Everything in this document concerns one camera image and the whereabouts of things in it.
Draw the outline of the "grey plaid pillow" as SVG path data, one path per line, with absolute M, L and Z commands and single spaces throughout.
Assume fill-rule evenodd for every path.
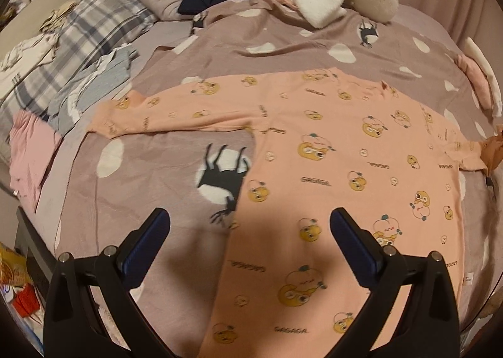
M 131 43 L 155 22 L 140 0 L 81 0 L 60 32 L 55 59 L 28 74 L 2 102 L 1 124 L 11 123 L 21 109 L 43 114 L 78 71 Z

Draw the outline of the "pink folded garment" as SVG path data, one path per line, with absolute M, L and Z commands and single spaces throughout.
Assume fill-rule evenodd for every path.
M 9 132 L 9 186 L 29 212 L 37 209 L 45 175 L 61 140 L 58 132 L 32 112 L 20 110 L 14 116 Z

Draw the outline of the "mauve polka dot deer blanket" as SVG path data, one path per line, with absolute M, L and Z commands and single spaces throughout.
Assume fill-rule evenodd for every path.
M 133 88 L 145 97 L 193 82 L 243 74 L 339 69 L 384 82 L 450 120 L 470 141 L 493 134 L 456 48 L 398 23 L 357 12 L 322 30 L 273 0 L 228 1 L 207 12 L 201 33 L 157 50 Z M 137 292 L 141 311 L 176 354 L 202 357 L 238 199 L 256 141 L 230 132 L 169 131 L 107 138 L 85 127 L 67 185 L 55 251 L 95 255 L 117 244 L 156 207 L 171 231 Z M 460 172 L 463 281 L 455 292 L 469 322 L 502 272 L 500 183 Z

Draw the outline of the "pink cartoon print baby garment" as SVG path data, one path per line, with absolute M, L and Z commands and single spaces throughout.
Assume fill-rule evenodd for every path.
M 384 82 L 339 69 L 243 74 L 98 106 L 107 138 L 250 130 L 256 141 L 227 245 L 202 357 L 321 357 L 357 326 L 365 299 L 330 234 L 345 208 L 371 237 L 445 257 L 463 281 L 460 172 L 478 143 Z

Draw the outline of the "blue grey folded garment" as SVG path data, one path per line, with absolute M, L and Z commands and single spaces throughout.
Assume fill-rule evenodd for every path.
M 50 101 L 48 124 L 66 136 L 88 108 L 129 80 L 130 64 L 136 56 L 131 46 L 118 47 L 76 73 Z

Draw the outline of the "pink and white folded cloth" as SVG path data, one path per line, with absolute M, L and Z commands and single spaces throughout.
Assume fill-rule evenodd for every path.
M 462 50 L 454 61 L 472 84 L 480 106 L 493 118 L 502 118 L 502 93 L 489 60 L 471 37 L 465 39 Z

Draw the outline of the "orange snack package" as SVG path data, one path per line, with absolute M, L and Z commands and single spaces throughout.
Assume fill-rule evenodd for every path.
M 1 244 L 1 296 L 28 339 L 43 348 L 44 309 L 27 271 L 26 257 Z

